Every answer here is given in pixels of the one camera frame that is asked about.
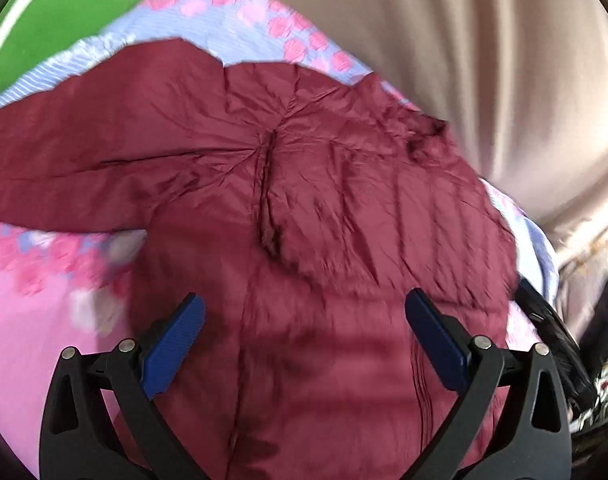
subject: blue clamp pad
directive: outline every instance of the blue clamp pad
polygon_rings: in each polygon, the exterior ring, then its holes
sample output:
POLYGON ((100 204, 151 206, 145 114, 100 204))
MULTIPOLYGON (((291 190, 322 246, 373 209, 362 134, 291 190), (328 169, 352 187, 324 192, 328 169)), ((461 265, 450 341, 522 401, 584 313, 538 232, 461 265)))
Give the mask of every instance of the blue clamp pad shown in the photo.
POLYGON ((408 293, 405 310, 408 324, 443 386, 459 394, 465 392, 469 384, 468 357, 444 325, 443 320, 448 317, 439 313, 420 288, 408 293))
POLYGON ((204 325, 206 306, 188 295, 142 362, 142 389, 149 399, 166 391, 204 325))

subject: green surface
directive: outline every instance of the green surface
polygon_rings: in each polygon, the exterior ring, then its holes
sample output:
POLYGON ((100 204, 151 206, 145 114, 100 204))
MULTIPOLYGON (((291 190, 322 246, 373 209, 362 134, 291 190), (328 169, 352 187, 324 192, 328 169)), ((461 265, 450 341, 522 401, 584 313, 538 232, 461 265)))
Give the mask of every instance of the green surface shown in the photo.
MULTIPOLYGON (((12 2, 4 7, 0 24, 12 2)), ((97 34, 140 0, 33 0, 0 51, 0 92, 40 61, 97 34)))

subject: maroon puffer jacket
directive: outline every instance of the maroon puffer jacket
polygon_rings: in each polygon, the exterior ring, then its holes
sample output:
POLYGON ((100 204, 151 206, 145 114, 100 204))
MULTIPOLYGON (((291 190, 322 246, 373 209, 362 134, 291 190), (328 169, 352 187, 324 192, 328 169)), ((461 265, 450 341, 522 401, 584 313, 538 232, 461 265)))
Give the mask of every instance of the maroon puffer jacket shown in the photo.
POLYGON ((146 228, 136 333, 187 292, 205 298, 158 405, 214 480, 396 480, 454 400, 406 292, 501 345, 516 282, 512 235, 445 123, 375 75, 224 69, 180 40, 0 110, 0 221, 146 228))

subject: jacket sleeve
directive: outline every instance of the jacket sleeve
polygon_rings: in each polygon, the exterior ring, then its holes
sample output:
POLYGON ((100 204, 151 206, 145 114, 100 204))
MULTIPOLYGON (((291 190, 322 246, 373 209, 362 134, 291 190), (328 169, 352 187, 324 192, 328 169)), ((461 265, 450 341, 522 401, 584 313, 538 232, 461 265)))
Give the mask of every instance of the jacket sleeve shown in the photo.
POLYGON ((0 221, 67 232, 146 228, 200 186, 209 154, 253 153, 285 113, 293 67, 223 68, 182 40, 128 47, 0 110, 0 221), (254 96, 253 103, 248 96, 254 96))

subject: pink fabric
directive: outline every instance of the pink fabric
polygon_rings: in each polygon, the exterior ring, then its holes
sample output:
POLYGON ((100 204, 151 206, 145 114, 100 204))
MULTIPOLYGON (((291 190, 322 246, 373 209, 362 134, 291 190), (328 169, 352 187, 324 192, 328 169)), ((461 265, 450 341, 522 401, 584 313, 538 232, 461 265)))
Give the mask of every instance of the pink fabric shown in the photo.
MULTIPOLYGON (((122 316, 129 263, 143 236, 0 224, 0 433, 33 474, 46 393, 62 349, 106 351, 129 335, 122 316)), ((116 415, 111 399, 109 408, 116 415)))
POLYGON ((528 352, 533 344, 540 341, 537 330, 530 319, 517 303, 511 301, 506 324, 506 345, 508 348, 528 352))

